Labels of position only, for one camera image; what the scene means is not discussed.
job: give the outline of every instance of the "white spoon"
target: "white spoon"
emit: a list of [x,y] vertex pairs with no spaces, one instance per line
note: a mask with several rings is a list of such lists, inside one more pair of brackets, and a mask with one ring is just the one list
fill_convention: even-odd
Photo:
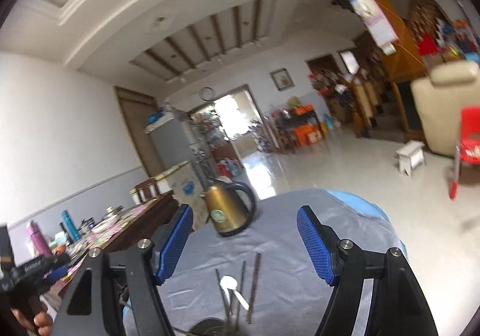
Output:
[[224,291],[233,290],[233,293],[235,294],[235,297],[237,297],[240,304],[243,306],[245,310],[248,310],[249,309],[248,303],[242,297],[242,295],[237,291],[237,285],[238,285],[238,282],[236,281],[236,279],[229,275],[225,275],[220,281],[220,286],[222,287],[222,289]]

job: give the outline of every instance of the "wrinkled fabric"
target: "wrinkled fabric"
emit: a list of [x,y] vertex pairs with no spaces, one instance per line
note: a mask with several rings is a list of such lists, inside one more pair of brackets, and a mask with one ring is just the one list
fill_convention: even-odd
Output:
[[[296,214],[303,205],[340,239],[351,239],[364,250],[401,246],[388,222],[363,216],[326,191],[299,190],[263,200],[255,221],[236,236],[220,237],[211,223],[190,235],[174,275],[158,288],[172,326],[188,330],[205,317],[225,319],[215,268],[239,282],[246,260],[243,296],[248,301],[255,253],[262,252],[253,321],[247,324],[241,309],[242,330],[255,336],[314,335],[332,288],[318,278],[298,233]],[[371,280],[365,281],[353,335],[364,334],[371,286]],[[132,310],[124,323],[127,334],[136,335]]]

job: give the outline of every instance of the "finger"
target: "finger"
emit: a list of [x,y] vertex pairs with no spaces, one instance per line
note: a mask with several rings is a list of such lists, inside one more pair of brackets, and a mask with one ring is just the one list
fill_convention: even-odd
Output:
[[38,334],[40,336],[50,336],[52,333],[52,326],[44,326],[43,328],[38,329]]
[[23,327],[26,328],[32,332],[35,331],[34,326],[30,321],[28,321],[25,316],[18,310],[18,309],[12,309],[12,313],[17,319],[18,323]]
[[52,318],[46,314],[44,311],[37,314],[33,320],[37,327],[41,328],[44,326],[51,326],[53,324]]

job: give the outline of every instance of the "tile floor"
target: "tile floor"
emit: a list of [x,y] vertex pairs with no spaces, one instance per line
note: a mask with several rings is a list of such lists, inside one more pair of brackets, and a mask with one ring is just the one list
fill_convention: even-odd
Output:
[[469,182],[451,201],[447,178],[453,161],[426,154],[427,165],[409,178],[395,166],[399,146],[337,129],[295,155],[257,152],[243,163],[261,199],[325,188],[380,206],[406,245],[439,335],[458,336],[480,305],[480,172],[464,169]]

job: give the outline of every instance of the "kettle handle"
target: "kettle handle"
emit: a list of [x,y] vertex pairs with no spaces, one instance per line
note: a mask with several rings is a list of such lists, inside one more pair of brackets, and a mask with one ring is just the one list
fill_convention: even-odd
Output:
[[257,210],[257,199],[255,198],[254,192],[251,190],[251,188],[249,186],[247,186],[245,183],[242,183],[242,182],[227,183],[225,186],[223,186],[223,188],[227,191],[229,191],[229,190],[232,190],[232,191],[240,190],[240,191],[245,192],[248,195],[248,197],[250,198],[250,202],[251,202],[251,208],[248,211],[247,223],[248,224],[251,223],[251,221],[252,221],[252,219],[255,215],[255,212]]

